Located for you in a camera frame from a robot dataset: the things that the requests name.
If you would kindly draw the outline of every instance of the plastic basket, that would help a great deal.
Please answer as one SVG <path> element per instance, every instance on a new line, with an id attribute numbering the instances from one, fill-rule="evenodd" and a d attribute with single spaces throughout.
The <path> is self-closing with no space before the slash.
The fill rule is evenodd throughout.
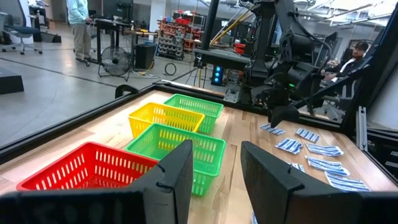
<path id="1" fill-rule="evenodd" d="M 152 123 L 197 132 L 204 118 L 204 114 L 158 103 L 148 103 L 129 115 L 131 132 L 135 138 Z"/>
<path id="2" fill-rule="evenodd" d="M 220 174 L 226 146 L 224 140 L 162 124 L 153 124 L 131 142 L 126 150 L 161 160 L 186 139 L 193 141 L 192 193 L 205 195 L 213 179 Z"/>
<path id="3" fill-rule="evenodd" d="M 174 94 L 174 96 L 168 99 L 164 104 L 197 113 L 203 113 L 205 115 L 205 119 L 199 127 L 199 132 L 202 133 L 211 133 L 213 131 L 216 120 L 224 108 L 224 105 L 220 103 L 213 103 L 180 94 Z"/>
<path id="4" fill-rule="evenodd" d="M 156 160 L 88 142 L 18 184 L 17 190 L 125 187 Z"/>

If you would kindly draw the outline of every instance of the yellow basket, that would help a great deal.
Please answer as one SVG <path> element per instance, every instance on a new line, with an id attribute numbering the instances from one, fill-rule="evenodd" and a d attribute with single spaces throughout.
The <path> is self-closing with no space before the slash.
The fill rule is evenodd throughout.
<path id="1" fill-rule="evenodd" d="M 203 119 L 205 119 L 204 114 L 158 103 L 147 103 L 129 115 L 131 132 L 134 138 L 138 137 L 152 123 L 197 132 Z"/>

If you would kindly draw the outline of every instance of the man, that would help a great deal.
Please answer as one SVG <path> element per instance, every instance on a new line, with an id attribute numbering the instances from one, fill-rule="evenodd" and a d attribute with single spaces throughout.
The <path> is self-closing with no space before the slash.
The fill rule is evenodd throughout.
<path id="1" fill-rule="evenodd" d="M 86 22 L 92 22 L 88 17 L 87 0 L 67 0 L 68 20 L 74 35 L 76 61 L 89 65 L 91 58 L 91 35 L 87 31 Z"/>
<path id="2" fill-rule="evenodd" d="M 327 68 L 325 70 L 322 70 L 322 74 L 325 75 L 325 80 L 330 81 L 340 77 L 346 76 L 349 72 L 357 69 L 359 66 L 361 66 L 364 62 L 363 56 L 365 52 L 368 50 L 369 44 L 366 43 L 365 41 L 360 41 L 355 45 L 355 48 L 353 49 L 353 58 L 351 58 L 349 61 L 345 62 L 342 61 L 338 66 L 334 68 Z"/>

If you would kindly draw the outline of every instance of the black pole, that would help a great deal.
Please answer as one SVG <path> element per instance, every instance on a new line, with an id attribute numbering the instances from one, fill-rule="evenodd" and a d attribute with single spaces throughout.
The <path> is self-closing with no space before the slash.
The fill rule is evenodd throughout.
<path id="1" fill-rule="evenodd" d="M 203 50 L 209 49 L 211 40 L 211 31 L 213 30 L 214 21 L 216 20 L 216 14 L 218 9 L 218 3 L 220 0 L 212 0 L 210 2 L 209 13 L 206 18 L 205 34 L 201 42 L 201 48 Z"/>

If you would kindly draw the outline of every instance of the hair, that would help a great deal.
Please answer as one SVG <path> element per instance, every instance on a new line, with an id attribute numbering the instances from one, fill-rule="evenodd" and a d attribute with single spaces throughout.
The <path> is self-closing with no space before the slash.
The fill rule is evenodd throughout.
<path id="1" fill-rule="evenodd" d="M 363 51 L 367 51 L 369 48 L 369 44 L 366 43 L 365 41 L 359 41 L 356 45 L 355 48 L 358 50 L 363 50 Z"/>

